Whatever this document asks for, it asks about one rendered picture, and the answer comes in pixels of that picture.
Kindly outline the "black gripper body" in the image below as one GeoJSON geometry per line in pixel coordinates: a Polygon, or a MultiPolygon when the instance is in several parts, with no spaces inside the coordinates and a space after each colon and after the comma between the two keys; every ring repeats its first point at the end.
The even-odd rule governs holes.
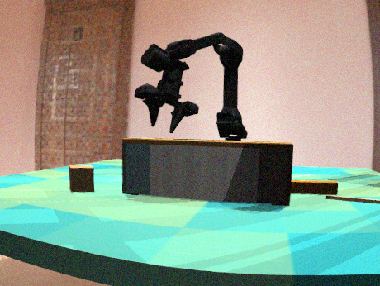
{"type": "Polygon", "coordinates": [[[185,108],[190,111],[185,117],[198,114],[199,106],[196,103],[188,100],[185,102],[178,102],[182,96],[179,94],[180,86],[183,85],[183,82],[181,81],[181,78],[177,75],[164,74],[162,80],[159,81],[159,92],[158,88],[146,83],[135,90],[135,97],[142,100],[150,97],[157,97],[162,100],[161,102],[174,106],[174,111],[185,108]]]}

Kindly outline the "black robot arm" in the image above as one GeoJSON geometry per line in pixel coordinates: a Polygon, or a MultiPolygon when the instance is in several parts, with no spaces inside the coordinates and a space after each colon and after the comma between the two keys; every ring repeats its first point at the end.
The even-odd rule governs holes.
{"type": "Polygon", "coordinates": [[[248,132],[238,110],[238,67],[243,60],[243,48],[235,40],[217,32],[195,40],[169,43],[165,50],[152,44],[141,56],[141,63],[158,73],[164,71],[163,75],[174,74],[182,79],[183,71],[189,70],[189,67],[179,60],[212,45],[224,67],[223,108],[217,113],[216,121],[219,135],[225,141],[241,141],[247,138],[248,132]]]}

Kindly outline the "small tan cube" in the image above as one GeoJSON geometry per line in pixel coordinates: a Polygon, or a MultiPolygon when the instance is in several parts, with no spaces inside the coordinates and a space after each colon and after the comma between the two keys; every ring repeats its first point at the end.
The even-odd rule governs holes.
{"type": "Polygon", "coordinates": [[[94,168],[91,165],[69,166],[69,187],[72,192],[94,192],[94,168]]]}

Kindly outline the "orange rectangular bar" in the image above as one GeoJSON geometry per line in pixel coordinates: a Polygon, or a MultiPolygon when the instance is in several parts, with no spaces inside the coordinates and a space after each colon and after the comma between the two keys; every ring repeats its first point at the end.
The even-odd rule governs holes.
{"type": "Polygon", "coordinates": [[[292,180],[291,194],[338,194],[337,181],[292,180]]]}

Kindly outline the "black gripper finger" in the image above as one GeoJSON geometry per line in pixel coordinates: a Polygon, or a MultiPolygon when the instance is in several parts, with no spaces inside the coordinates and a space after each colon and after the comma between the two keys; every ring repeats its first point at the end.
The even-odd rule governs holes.
{"type": "Polygon", "coordinates": [[[142,102],[145,103],[145,105],[149,109],[150,120],[151,120],[150,125],[151,126],[154,126],[156,123],[161,101],[162,100],[157,98],[157,97],[150,97],[150,98],[147,98],[145,100],[142,100],[142,102]]]}
{"type": "Polygon", "coordinates": [[[171,114],[172,114],[172,120],[171,120],[171,124],[170,124],[169,133],[173,133],[174,130],[176,129],[176,127],[178,126],[178,124],[184,118],[184,116],[186,114],[189,114],[189,113],[190,113],[190,111],[187,110],[187,109],[185,109],[185,108],[181,108],[181,109],[172,111],[171,112],[171,114]]]}

